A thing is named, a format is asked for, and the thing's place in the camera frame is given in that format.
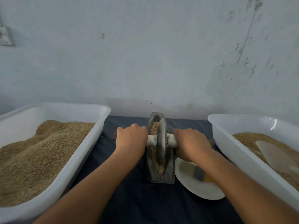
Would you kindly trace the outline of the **person's left hand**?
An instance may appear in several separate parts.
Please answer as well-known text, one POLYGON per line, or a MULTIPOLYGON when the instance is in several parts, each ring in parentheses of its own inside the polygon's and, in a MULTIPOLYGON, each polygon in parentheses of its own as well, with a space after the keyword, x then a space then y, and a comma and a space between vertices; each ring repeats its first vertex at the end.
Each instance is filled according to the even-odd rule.
POLYGON ((147 139, 148 137, 117 137, 115 152, 138 162, 144 155, 147 139))

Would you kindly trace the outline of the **person's right hand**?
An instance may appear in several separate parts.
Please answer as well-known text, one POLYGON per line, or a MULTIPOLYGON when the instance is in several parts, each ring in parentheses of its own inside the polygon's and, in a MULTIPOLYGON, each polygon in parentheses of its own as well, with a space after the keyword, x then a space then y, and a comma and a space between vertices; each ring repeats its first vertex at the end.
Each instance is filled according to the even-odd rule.
POLYGON ((207 137, 200 132, 196 140, 176 140, 176 155, 184 161, 199 164, 213 149, 207 137))

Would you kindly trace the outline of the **metal grinding wheel with handle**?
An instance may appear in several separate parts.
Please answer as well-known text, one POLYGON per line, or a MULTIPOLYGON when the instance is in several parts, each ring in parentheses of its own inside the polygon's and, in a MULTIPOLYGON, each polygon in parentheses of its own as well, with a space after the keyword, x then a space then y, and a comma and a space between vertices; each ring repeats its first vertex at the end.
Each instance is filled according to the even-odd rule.
MULTIPOLYGON (((135 166, 145 152, 148 138, 150 138, 150 145, 155 143, 162 155, 165 156, 169 138, 164 119, 159 124, 157 135, 148 136, 146 126, 141 127, 135 123, 127 128, 118 127, 116 149, 113 156, 119 160, 126 159, 125 163, 135 166)), ((206 136, 198 130, 175 129, 172 138, 171 145, 175 142, 178 156, 185 161, 203 167, 204 162, 215 157, 216 151, 211 147, 206 136)))

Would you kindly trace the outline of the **person's left forearm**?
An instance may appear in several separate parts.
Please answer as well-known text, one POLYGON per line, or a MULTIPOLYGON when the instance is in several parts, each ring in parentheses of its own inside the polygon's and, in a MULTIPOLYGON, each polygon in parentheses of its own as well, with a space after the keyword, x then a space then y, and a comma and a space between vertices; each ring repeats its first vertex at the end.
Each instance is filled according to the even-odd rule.
POLYGON ((144 155, 145 147, 119 147, 32 224, 96 224, 111 196, 144 155))

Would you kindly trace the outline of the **person's right forearm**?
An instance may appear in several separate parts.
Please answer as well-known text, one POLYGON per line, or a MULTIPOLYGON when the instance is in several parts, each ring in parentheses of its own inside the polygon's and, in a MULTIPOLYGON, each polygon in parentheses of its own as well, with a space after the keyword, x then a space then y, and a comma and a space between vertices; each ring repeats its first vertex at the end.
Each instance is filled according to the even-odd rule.
POLYGON ((246 224, 299 224, 299 213, 212 148, 195 163, 217 183, 246 224))

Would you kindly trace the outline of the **metal boat-shaped grinding trough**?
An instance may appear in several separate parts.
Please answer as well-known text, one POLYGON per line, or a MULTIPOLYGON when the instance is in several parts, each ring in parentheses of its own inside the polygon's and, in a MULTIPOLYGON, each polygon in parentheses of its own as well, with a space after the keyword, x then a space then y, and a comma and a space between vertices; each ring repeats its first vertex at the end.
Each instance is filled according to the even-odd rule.
POLYGON ((154 122, 160 122, 162 120, 161 130, 158 130, 158 142, 156 145, 156 156, 157 161, 166 161, 165 169, 162 175, 159 174, 155 165, 152 161, 151 156, 151 146, 146 147, 146 159, 147 159, 147 168, 149 173, 149 181, 152 183, 165 183, 165 184, 174 184, 175 182, 175 155, 173 148, 167 147, 168 138, 166 133, 169 133, 165 117, 162 113, 151 113, 148 120, 148 134, 151 133, 152 125, 154 122))

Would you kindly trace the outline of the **grain in grinding trough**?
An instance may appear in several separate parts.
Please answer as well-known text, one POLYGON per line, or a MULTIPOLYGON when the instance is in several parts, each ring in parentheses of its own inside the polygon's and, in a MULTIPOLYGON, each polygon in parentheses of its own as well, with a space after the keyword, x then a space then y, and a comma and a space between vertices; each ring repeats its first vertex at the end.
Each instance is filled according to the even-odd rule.
MULTIPOLYGON (((159 126, 159 122, 154 122, 153 123, 152 129, 151 129, 151 135, 156 135, 157 134, 158 126, 159 126)), ((151 156, 152 156, 152 161, 155 165, 155 168, 157 169, 159 174, 162 175, 164 173, 165 162, 166 161, 164 160, 161 165, 158 163, 157 156, 156 156, 156 147, 151 147, 151 156)))

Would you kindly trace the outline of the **white round plate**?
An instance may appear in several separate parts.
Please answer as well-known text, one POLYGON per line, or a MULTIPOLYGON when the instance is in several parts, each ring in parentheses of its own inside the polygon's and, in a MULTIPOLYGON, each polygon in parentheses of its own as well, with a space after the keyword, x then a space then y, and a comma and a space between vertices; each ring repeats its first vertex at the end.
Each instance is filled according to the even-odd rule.
POLYGON ((213 182, 202 182, 180 171, 180 158, 175 160, 175 176, 178 181, 191 193, 207 200, 220 200, 225 197, 222 190, 213 182))

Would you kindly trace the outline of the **layer of brown grain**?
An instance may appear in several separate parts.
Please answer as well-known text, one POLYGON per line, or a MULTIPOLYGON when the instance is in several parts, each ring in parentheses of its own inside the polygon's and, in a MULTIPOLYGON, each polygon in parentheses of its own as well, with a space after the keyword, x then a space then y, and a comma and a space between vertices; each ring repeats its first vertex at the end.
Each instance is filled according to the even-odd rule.
POLYGON ((268 165, 268 162, 265 160, 260 149, 256 145, 256 141, 265 141, 272 143, 279 147, 283 152, 285 152, 289 157, 291 157, 299 167, 299 152, 289 147, 283 142, 280 142, 274 138, 269 137, 265 134, 252 133, 252 132, 243 132, 233 135, 238 141, 240 141, 245 147, 247 147, 252 153, 254 153, 259 159, 261 159, 265 164, 268 165))

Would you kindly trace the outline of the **dark blue tablecloth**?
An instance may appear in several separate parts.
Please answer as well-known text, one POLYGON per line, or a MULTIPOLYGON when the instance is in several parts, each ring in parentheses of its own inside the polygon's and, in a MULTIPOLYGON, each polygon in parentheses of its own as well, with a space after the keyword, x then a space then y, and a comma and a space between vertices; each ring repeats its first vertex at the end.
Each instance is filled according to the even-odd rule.
MULTIPOLYGON (((78 172, 73 188, 100 166, 115 150, 112 134, 118 127, 136 123, 147 125, 148 118, 108 116, 103 131, 78 172)), ((224 197, 206 200, 188 191, 176 178, 174 184, 150 182, 145 155, 118 186, 98 224, 243 224, 224 197)))

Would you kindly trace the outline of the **translucent plastic scoop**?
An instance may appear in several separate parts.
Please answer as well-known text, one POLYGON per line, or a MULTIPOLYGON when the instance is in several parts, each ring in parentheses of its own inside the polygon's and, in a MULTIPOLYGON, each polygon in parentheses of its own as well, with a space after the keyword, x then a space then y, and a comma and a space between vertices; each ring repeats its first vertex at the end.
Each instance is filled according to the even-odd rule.
POLYGON ((296 162, 279 147, 260 140, 255 143, 272 169, 299 178, 299 167, 296 162))

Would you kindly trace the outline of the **heap of brown grain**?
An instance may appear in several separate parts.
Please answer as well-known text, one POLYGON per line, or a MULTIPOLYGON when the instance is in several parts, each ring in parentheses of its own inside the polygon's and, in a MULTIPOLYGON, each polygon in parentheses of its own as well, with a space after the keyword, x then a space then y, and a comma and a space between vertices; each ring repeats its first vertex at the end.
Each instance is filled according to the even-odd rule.
POLYGON ((0 207, 25 203, 47 189, 94 125, 47 120, 33 137, 0 148, 0 207))

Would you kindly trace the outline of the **large white plastic tub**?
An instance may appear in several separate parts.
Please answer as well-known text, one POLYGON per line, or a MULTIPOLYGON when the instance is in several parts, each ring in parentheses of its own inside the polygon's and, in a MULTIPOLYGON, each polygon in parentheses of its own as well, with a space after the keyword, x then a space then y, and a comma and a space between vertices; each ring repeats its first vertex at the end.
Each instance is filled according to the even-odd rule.
POLYGON ((53 183, 41 194, 13 207, 0 207, 0 224, 29 224, 52 206, 73 184, 99 139, 111 109, 105 105, 41 102, 0 116, 0 148, 31 138, 46 120, 91 122, 95 126, 63 167, 53 183))

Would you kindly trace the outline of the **wall switch plate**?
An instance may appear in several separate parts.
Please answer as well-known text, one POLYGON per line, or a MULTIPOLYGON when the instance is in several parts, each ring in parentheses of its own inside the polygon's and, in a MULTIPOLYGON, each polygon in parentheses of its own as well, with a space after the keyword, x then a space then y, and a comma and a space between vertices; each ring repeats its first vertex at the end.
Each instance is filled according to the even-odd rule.
POLYGON ((13 47, 16 46, 9 27, 0 25, 0 45, 13 47))

